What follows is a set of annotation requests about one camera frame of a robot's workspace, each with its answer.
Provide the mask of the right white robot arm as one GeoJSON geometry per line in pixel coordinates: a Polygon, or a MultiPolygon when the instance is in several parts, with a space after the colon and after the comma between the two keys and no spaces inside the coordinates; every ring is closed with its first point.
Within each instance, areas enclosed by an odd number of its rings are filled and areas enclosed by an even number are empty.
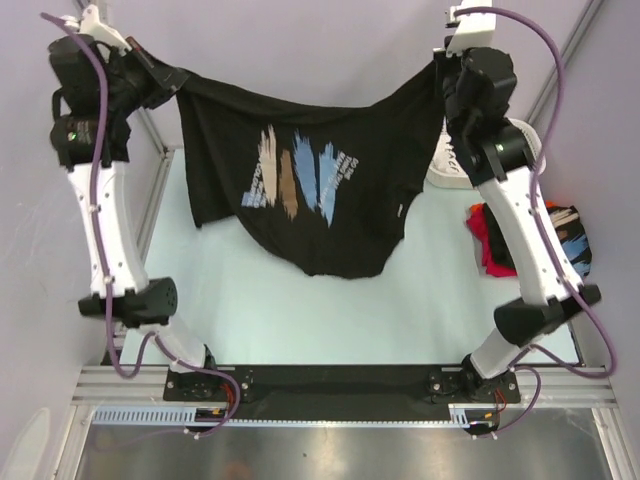
{"type": "Polygon", "coordinates": [[[460,386],[473,401],[493,394],[531,345],[598,303],[567,258],[539,187],[543,151],[507,117],[517,85],[511,57],[491,45],[504,16],[548,34],[489,1],[464,1],[448,11],[453,34],[435,50],[447,132],[458,163],[489,206],[508,247],[519,298],[498,307],[495,327],[461,364],[460,386]]]}

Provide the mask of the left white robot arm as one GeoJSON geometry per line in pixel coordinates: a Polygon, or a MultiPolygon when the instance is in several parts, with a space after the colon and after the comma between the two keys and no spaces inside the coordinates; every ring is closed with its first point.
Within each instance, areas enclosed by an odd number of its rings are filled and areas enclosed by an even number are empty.
{"type": "Polygon", "coordinates": [[[208,347],[178,317],[174,280],[148,276],[124,192],[129,116],[171,99],[186,76],[157,64],[133,38],[105,23],[95,3],[78,17],[42,17],[64,33],[48,47],[60,83],[52,95],[50,141],[73,187],[89,250],[90,293],[78,309],[104,321],[107,350],[122,378],[134,378],[142,361],[129,371],[119,364],[117,324],[141,334],[141,351],[155,345],[168,360],[166,400],[210,400],[229,383],[208,347]]]}

